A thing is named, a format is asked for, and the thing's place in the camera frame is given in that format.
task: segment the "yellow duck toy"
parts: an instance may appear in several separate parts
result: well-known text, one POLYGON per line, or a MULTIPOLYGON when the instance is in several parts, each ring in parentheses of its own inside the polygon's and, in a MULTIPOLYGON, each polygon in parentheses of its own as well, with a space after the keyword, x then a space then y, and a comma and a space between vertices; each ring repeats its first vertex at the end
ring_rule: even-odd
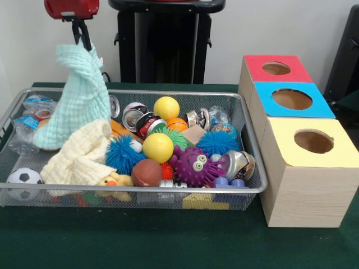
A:
MULTIPOLYGON (((99 186, 133 186, 132 179, 129 175, 119 175, 115 172, 112 172, 108 177, 103 178, 99 186)), ((109 197, 112 196, 122 202, 130 202, 132 197, 127 192, 109 192, 109 191, 96 191, 96 194, 100 197, 109 197)))

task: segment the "googly eye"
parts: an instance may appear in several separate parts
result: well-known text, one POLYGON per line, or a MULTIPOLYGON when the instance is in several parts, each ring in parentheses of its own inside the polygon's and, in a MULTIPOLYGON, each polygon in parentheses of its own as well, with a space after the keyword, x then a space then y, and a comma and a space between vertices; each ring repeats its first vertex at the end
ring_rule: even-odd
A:
POLYGON ((200 162, 203 163, 203 164, 207 163, 207 157, 206 157, 206 155, 199 155, 199 156, 197 157, 197 161, 200 161, 200 162))
POLYGON ((201 172, 203 169, 203 164, 199 161, 193 163, 193 170, 196 172, 201 172))

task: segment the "wooden box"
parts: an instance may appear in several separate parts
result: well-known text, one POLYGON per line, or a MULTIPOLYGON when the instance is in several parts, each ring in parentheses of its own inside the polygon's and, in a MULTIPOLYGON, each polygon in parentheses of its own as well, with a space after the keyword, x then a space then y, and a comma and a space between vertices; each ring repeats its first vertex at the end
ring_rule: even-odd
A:
POLYGON ((250 106, 254 82, 312 82, 308 72, 294 55, 245 55, 238 93, 250 106))
POLYGON ((260 147, 268 117, 335 118, 314 83, 255 82, 248 109, 260 147))
POLYGON ((359 185, 359 153, 335 119, 268 118, 261 147, 269 227, 339 227, 359 185))

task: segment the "green tablecloth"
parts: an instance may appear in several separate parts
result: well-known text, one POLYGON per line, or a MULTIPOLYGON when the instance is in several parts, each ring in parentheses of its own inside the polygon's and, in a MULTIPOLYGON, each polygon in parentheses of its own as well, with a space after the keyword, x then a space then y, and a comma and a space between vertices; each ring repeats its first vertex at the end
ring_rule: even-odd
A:
POLYGON ((359 268, 359 195, 339 229, 268 228, 256 197, 243 212, 5 207, 0 239, 1 268, 359 268))

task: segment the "wire mesh basket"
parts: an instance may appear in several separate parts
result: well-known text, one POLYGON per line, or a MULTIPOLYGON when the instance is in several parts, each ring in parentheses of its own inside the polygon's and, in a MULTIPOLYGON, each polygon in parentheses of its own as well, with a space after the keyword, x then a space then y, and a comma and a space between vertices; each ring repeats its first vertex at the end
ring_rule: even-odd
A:
MULTIPOLYGON (((126 208, 176 208, 176 209, 208 209, 208 210, 245 210, 257 193, 267 185, 267 178, 254 135, 251 119, 245 101, 237 94, 204 93, 204 92, 155 92, 109 90, 115 95, 121 108, 133 101, 139 101, 152 108, 156 100, 162 96, 174 97, 181 107, 180 117, 190 110, 201 107, 210 108, 218 105, 226 109, 238 136, 238 143, 243 144, 245 151, 256 160, 253 177, 247 182, 248 189, 219 188, 159 188, 159 187, 106 187, 88 185, 50 185, 50 184, 13 184, 6 183, 8 176, 18 168, 30 168, 41 172, 43 166, 57 152, 40 150, 34 156, 20 156, 8 147, 15 130, 12 120, 22 116, 22 102, 32 94, 41 94, 58 101, 61 89, 32 88, 18 94, 8 111, 0 121, 0 205, 1 206, 51 206, 51 207, 126 207, 126 208), (50 196, 63 190, 72 191, 65 196, 50 196), (9 193, 17 192, 24 197, 32 197, 29 201, 13 199, 9 193), (116 199, 116 193, 126 192, 129 202, 116 199)), ((121 122, 121 115, 116 121, 121 122)))

